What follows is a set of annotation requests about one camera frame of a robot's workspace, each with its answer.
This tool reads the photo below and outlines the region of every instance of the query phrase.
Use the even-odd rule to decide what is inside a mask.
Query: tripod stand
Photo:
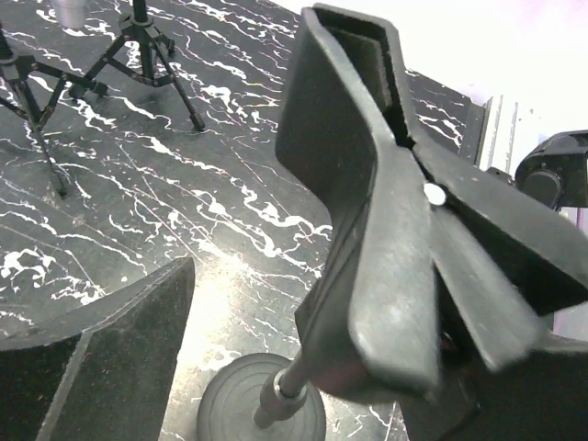
[[[123,14],[120,16],[120,35],[110,45],[110,47],[100,56],[98,61],[90,68],[84,78],[88,81],[94,80],[98,74],[108,64],[127,75],[130,79],[137,81],[143,85],[151,87],[162,87],[164,85],[174,84],[175,90],[182,98],[184,105],[189,113],[190,120],[197,131],[204,130],[204,120],[196,112],[187,98],[184,88],[180,84],[174,69],[166,60],[164,51],[167,55],[172,56],[175,53],[175,43],[173,40],[167,38],[154,24],[153,19],[147,14],[147,5],[145,0],[135,0],[132,5],[132,14]],[[139,43],[139,51],[141,53],[141,69],[142,73],[136,73],[122,62],[119,62],[114,57],[122,49],[127,41],[136,41]],[[167,75],[156,78],[154,65],[157,59],[162,63]],[[72,98],[81,98],[87,87],[84,85],[74,85],[69,95]]]
[[[49,102],[43,110],[41,110],[30,87],[28,87],[28,76],[32,72],[39,72],[40,74],[46,74],[58,79]],[[0,97],[0,105],[28,122],[35,139],[43,150],[47,165],[51,169],[51,183],[53,188],[61,198],[64,198],[67,194],[65,184],[63,183],[62,176],[53,165],[49,151],[47,150],[47,143],[43,139],[41,131],[55,111],[57,101],[68,81],[85,89],[92,90],[101,96],[106,94],[107,86],[96,81],[84,79],[73,73],[64,72],[43,62],[38,62],[33,55],[23,52],[18,53],[12,50],[6,41],[2,24],[0,24],[0,76],[5,80],[8,88],[17,96],[17,101],[21,107],[15,106],[2,97]]]

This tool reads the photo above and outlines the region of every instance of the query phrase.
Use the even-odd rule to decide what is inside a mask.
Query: stand pole
[[[145,0],[133,0],[132,14],[137,23],[147,23],[149,16],[147,15],[147,4]]]
[[[307,382],[308,371],[299,351],[288,367],[267,379],[254,413],[255,425],[267,429],[294,416],[306,402]]]

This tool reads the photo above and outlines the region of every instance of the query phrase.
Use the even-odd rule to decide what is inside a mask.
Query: rubber foot
[[[82,99],[82,96],[84,96],[86,90],[87,89],[81,87],[80,85],[73,85],[70,87],[68,95],[73,99]]]
[[[57,172],[51,174],[51,184],[61,199],[67,196],[67,187],[63,183],[62,177]]]
[[[192,121],[192,124],[194,125],[194,129],[196,129],[197,131],[203,131],[204,130],[204,119],[202,119],[202,117],[196,113],[194,115],[190,115],[190,121]]]

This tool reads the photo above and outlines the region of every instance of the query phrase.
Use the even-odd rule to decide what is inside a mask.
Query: round weighted base
[[[289,360],[276,354],[251,354],[234,360],[212,379],[198,409],[197,441],[324,441],[326,416],[319,391],[307,385],[304,407],[267,429],[254,423],[259,394],[267,378]]]

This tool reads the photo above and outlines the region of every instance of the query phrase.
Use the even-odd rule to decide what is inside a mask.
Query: black plastic part
[[[516,185],[556,209],[588,207],[588,131],[568,131],[541,142],[517,167]]]
[[[401,402],[410,440],[584,440],[587,349],[585,342],[550,335],[499,374],[480,361],[467,375],[447,374],[434,400]]]
[[[156,441],[194,285],[178,259],[0,340],[0,439]]]
[[[498,168],[490,167],[488,170],[486,170],[486,173],[494,176],[496,179],[504,182],[505,184],[507,184],[509,186],[513,186],[515,184],[515,181],[508,173],[503,172],[502,170],[499,170]]]
[[[251,354],[221,369],[200,401],[197,441],[324,441],[326,415],[321,394],[311,384],[304,406],[292,418],[267,429],[254,423],[262,387],[288,364],[283,356]]]
[[[359,402],[426,394],[438,380],[426,180],[392,136],[410,145],[419,134],[399,44],[385,21],[303,9],[276,142],[334,227],[322,278],[296,312],[302,354],[314,384]],[[379,62],[362,63],[370,51]]]
[[[583,439],[588,344],[538,316],[588,300],[588,238],[426,135],[390,23],[303,9],[284,93],[277,158],[334,227],[296,311],[312,383],[400,400],[411,441]]]

